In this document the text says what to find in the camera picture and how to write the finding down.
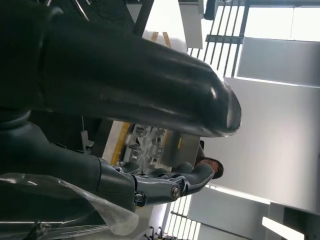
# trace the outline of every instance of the clear plastic sheet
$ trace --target clear plastic sheet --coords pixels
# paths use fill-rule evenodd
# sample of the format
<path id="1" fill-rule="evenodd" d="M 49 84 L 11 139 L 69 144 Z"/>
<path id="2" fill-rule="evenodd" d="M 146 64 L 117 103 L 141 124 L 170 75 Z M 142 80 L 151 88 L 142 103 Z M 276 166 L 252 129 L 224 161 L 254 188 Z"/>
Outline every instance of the clear plastic sheet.
<path id="1" fill-rule="evenodd" d="M 66 212 L 65 215 L 62 215 L 63 219 L 52 222 L 52 229 L 47 234 L 45 239 L 78 237 L 108 229 L 115 235 L 125 236 L 133 232 L 138 225 L 139 221 L 139 217 L 134 212 L 131 212 L 109 202 L 106 199 L 96 196 L 91 192 L 52 176 L 7 173 L 0 175 L 0 184 L 2 184 L 2 186 L 7 185 L 14 187 L 14 190 L 19 194 L 18 196 L 20 196 L 20 194 L 23 196 L 21 199 L 24 199 L 25 195 L 31 195 L 32 197 L 34 197 L 35 195 L 40 196 L 40 198 L 48 197 L 54 199 L 54 203 L 57 200 L 57 204 L 59 204 L 59 201 L 68 204 L 69 200 L 75 201 L 75 199 L 77 203 L 83 206 L 79 211 L 75 209 L 76 214 L 70 216 Z M 94 224 L 91 224 L 93 216 L 94 217 L 94 220 L 98 219 L 99 216 L 101 219 L 100 219 L 100 222 L 97 221 L 98 224 L 96 222 Z M 17 221 L 12 221 L 11 218 L 10 221 L 8 222 L 17 223 L 17 226 L 20 226 L 21 225 L 21 222 L 19 222 L 20 219 L 21 216 L 17 218 Z M 45 222 L 46 219 L 37 219 L 37 221 Z"/>

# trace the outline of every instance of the yellow stripe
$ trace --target yellow stripe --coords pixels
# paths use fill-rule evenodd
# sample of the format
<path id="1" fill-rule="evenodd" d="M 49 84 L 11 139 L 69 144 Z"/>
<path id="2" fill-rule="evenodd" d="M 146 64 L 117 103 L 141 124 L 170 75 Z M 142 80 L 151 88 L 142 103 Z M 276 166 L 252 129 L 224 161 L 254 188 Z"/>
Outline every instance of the yellow stripe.
<path id="1" fill-rule="evenodd" d="M 127 136 L 127 133 L 128 132 L 130 127 L 130 123 L 128 122 L 124 122 L 122 124 L 122 128 L 121 129 L 120 135 L 118 138 L 118 141 L 116 142 L 115 148 L 113 151 L 113 154 L 112 156 L 111 165 L 115 165 L 117 164 L 118 160 L 119 159 L 120 154 L 122 153 L 122 146 L 124 145 L 124 142 Z"/>

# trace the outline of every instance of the white wall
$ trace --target white wall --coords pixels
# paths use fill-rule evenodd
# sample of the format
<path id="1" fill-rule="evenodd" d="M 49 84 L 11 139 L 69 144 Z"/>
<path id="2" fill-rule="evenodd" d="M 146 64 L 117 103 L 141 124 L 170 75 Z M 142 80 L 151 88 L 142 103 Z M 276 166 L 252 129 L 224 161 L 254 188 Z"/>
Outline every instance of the white wall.
<path id="1" fill-rule="evenodd" d="M 202 224 L 198 235 L 198 240 L 244 240 L 245 238 L 219 231 L 210 226 Z"/>
<path id="2" fill-rule="evenodd" d="M 226 81 L 238 98 L 242 125 L 233 136 L 204 138 L 205 154 L 224 165 L 214 183 L 316 212 L 320 89 Z"/>
<path id="3" fill-rule="evenodd" d="M 266 229 L 262 221 L 263 217 L 269 216 L 269 210 L 268 204 L 205 187 L 192 196 L 188 218 L 248 239 L 264 240 Z"/>
<path id="4" fill-rule="evenodd" d="M 320 42 L 246 37 L 238 77 L 320 86 Z"/>
<path id="5" fill-rule="evenodd" d="M 203 15 L 199 14 L 198 4 L 180 5 L 180 11 L 186 34 L 186 46 L 188 48 L 202 49 L 202 18 Z"/>

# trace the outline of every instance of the robotic hand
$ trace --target robotic hand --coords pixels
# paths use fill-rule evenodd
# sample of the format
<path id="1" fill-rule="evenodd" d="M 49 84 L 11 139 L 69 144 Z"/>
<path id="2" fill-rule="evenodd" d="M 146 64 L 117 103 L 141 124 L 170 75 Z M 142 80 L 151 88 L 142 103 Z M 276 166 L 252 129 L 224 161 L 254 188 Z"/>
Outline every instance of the robotic hand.
<path id="1" fill-rule="evenodd" d="M 128 162 L 121 172 L 135 172 L 139 165 Z M 193 194 L 202 190 L 214 176 L 208 164 L 202 164 L 195 169 L 189 163 L 182 163 L 176 172 L 158 168 L 150 175 L 131 175 L 135 182 L 134 203 L 139 207 L 149 204 L 161 204 L 175 201 L 179 197 Z"/>

